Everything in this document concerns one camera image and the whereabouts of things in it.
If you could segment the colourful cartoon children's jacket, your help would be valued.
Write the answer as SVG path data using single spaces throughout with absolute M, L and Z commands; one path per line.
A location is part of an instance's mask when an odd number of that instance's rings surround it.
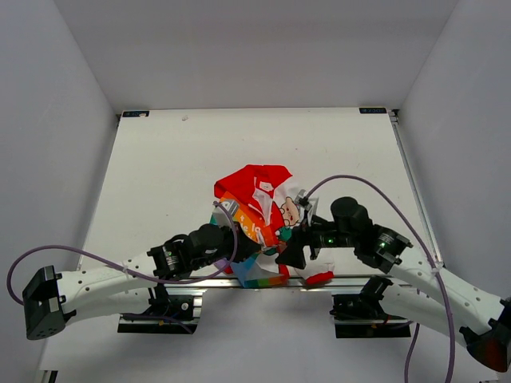
M 294 203 L 301 189 L 283 165 L 248 164 L 215 182 L 214 196 L 219 202 L 235 199 L 239 203 L 240 208 L 233 220 L 249 239 L 261 246 L 259 252 L 241 263 L 253 259 L 260 268 L 275 274 L 279 272 L 279 266 L 284 266 L 277 264 L 275 259 L 285 249 L 291 230 L 302 221 Z M 225 268 L 225 273 L 231 274 L 226 264 L 225 260 L 215 262 L 216 268 Z M 331 264 L 335 273 L 335 265 L 330 258 L 310 261 L 305 269 L 314 264 Z M 288 267 L 288 270 L 292 276 L 297 275 L 299 269 Z

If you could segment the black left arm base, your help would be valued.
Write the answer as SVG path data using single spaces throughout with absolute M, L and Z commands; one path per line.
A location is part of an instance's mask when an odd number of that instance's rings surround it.
M 158 285 L 149 289 L 149 307 L 142 313 L 122 313 L 126 320 L 185 323 L 194 319 L 195 297 L 190 294 L 169 294 L 166 287 Z

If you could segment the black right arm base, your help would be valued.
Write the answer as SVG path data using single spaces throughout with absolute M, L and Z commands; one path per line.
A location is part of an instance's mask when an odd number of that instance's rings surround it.
M 371 321 L 382 326 L 394 320 L 405 321 L 385 312 L 380 304 L 383 293 L 393 285 L 388 278 L 373 276 L 358 293 L 333 292 L 330 315 L 338 322 Z

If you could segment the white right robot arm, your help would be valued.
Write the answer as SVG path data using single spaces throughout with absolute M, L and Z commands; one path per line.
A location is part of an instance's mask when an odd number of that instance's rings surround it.
M 408 318 L 462 344 L 485 367 L 503 373 L 510 367 L 510 301 L 487 293 L 445 267 L 430 263 L 425 251 L 398 232 L 373 223 L 356 199 L 331 204 L 332 219 L 313 214 L 308 198 L 295 199 L 302 220 L 292 228 L 278 264 L 304 269 L 325 248 L 350 248 L 368 267 L 420 290 L 400 291 L 385 278 L 373 277 L 360 298 L 370 318 L 383 313 Z

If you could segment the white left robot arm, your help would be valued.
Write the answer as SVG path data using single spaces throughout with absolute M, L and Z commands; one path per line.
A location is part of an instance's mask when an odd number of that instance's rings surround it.
M 168 295 L 166 284 L 219 260 L 242 262 L 259 249 L 239 225 L 207 223 L 121 264 L 71 272 L 43 267 L 22 292 L 26 336 L 31 341 L 49 338 L 73 321 L 110 314 L 131 321 L 189 321 L 191 314 Z

